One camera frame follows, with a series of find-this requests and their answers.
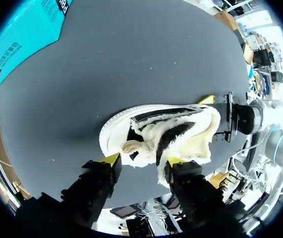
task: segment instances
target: black stripe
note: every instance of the black stripe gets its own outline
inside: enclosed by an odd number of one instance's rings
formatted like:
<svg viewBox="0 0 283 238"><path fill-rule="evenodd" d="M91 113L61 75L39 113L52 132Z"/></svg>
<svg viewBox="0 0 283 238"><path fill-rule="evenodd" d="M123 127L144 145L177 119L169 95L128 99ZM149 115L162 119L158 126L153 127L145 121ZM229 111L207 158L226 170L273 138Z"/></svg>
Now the black stripe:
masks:
<svg viewBox="0 0 283 238"><path fill-rule="evenodd" d="M193 110L188 109L188 108L172 108L172 109L157 110L157 111L143 113L138 116L135 116L135 120L137 122L141 122L141 121L147 120L148 118L159 116L159 115L185 113L185 112L191 112L191 111Z"/></svg>
<svg viewBox="0 0 283 238"><path fill-rule="evenodd" d="M138 135L135 133L135 131L130 128L128 135L127 135L127 140L136 140L139 142L143 142L143 137L141 135ZM135 157L138 155L138 152L134 152L130 155L130 158L134 161Z"/></svg>
<svg viewBox="0 0 283 238"><path fill-rule="evenodd" d="M160 163L160 158L165 149L167 149L168 145L175 141L177 136L184 134L187 130L191 129L195 125L194 122L185 122L180 124L174 128L171 128L162 135L156 152L156 165L158 166Z"/></svg>

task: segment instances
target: cardboard box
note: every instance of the cardboard box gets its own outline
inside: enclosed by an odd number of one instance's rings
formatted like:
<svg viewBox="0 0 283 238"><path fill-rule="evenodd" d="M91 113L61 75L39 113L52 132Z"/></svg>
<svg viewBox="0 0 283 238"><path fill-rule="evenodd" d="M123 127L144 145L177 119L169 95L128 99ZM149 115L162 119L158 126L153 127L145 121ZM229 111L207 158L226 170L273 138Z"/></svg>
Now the cardboard box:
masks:
<svg viewBox="0 0 283 238"><path fill-rule="evenodd" d="M25 59L57 41L72 0L26 0L0 31L0 84Z"/></svg>
<svg viewBox="0 0 283 238"><path fill-rule="evenodd" d="M252 64L254 52L252 51L252 49L249 47L249 45L247 43L244 43L242 45L242 51L243 51L243 56L244 56L245 61L248 64Z"/></svg>
<svg viewBox="0 0 283 238"><path fill-rule="evenodd" d="M234 17L227 13L226 11L221 11L214 15L216 19L218 19L220 22L222 22L224 25L226 25L228 28L230 28L232 31L238 30L238 32L241 34L241 36L244 38L244 34L241 31L239 25L236 23Z"/></svg>

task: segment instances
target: black machine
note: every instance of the black machine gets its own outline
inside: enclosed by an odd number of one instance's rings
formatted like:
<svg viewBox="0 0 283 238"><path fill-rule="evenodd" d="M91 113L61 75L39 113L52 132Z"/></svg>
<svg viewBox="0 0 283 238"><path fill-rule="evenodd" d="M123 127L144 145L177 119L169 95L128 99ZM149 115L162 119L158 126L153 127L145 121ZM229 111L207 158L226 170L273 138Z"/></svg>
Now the black machine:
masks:
<svg viewBox="0 0 283 238"><path fill-rule="evenodd" d="M228 131L216 136L231 141L237 131L245 134L256 131L262 124L262 111L256 106L234 104L233 94L225 96L223 115L226 115ZM89 161L84 172L70 188L62 191L62 202L43 193L40 198L22 201L15 218L32 234L39 237L76 237L89 234L108 197L112 195L121 172L120 154L98 162ZM166 180L172 194L178 199L193 235L210 237L247 237L239 223L244 218L244 205L235 201L226 205L222 201L222 189L215 189L205 180L202 167L195 161L184 162L172 158L167 162ZM136 207L131 207L131 214ZM133 237L153 235L145 219L127 222Z"/></svg>

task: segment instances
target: gray table surface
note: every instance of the gray table surface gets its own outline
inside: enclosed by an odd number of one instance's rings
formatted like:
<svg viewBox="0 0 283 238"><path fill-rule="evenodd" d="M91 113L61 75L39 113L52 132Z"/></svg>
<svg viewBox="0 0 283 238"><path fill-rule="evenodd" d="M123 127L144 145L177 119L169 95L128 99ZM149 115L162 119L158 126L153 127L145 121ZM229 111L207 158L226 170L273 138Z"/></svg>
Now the gray table surface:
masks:
<svg viewBox="0 0 283 238"><path fill-rule="evenodd" d="M190 104L233 91L244 102L242 50L222 23L182 0L74 0L58 42L19 65L0 86L0 128L17 175L35 197L60 199L88 160L103 157L102 125L142 104ZM210 145L208 174L243 144ZM158 197L156 166L123 166L118 207Z"/></svg>

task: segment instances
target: fur lining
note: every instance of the fur lining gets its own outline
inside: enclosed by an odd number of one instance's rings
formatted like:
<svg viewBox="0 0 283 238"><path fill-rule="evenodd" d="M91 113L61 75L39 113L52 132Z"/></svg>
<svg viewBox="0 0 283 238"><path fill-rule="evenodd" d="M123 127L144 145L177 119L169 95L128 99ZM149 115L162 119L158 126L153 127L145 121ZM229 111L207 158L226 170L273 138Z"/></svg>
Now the fur lining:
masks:
<svg viewBox="0 0 283 238"><path fill-rule="evenodd" d="M182 145L183 143L187 143L187 141L189 141L190 139L192 139L192 142L196 142L196 141L202 141L203 142L203 144L200 144L200 146L198 146L197 148L194 149L195 153L202 154L202 152L200 150L206 150L208 153L203 158L197 158L197 159L196 158L190 158L190 159L186 159L186 160L195 160L198 164L206 164L206 163L209 163L211 161L211 159L210 159L211 153L210 153L210 150L209 150L209 140L216 133L216 131L219 127L219 124L220 124L221 117L220 117L219 112L215 109L209 110L209 112L211 112L211 114L212 114L212 119L211 119L211 123L210 123L209 127L206 128L206 130L204 130L203 132L201 132L200 134L197 134L195 136L194 136L193 133L192 133L192 136L191 136L192 130L187 131L180 138L176 139L176 143L173 143L172 145L170 145L162 153L159 166L157 167L158 183L159 184L162 184L163 186L169 188L169 184L167 183L166 178L165 178L166 163L167 163L168 159L176 153L175 151L180 149L180 145Z"/></svg>
<svg viewBox="0 0 283 238"><path fill-rule="evenodd" d="M174 113L174 114L158 115L158 116L154 116L154 117L148 118L146 120L143 120L141 122L132 120L131 126L132 126L132 129L135 131L136 134L141 135L140 129L142 127L148 125L148 124L151 124L153 121L174 119L176 117L192 115L193 113L194 112L184 112L184 113Z"/></svg>

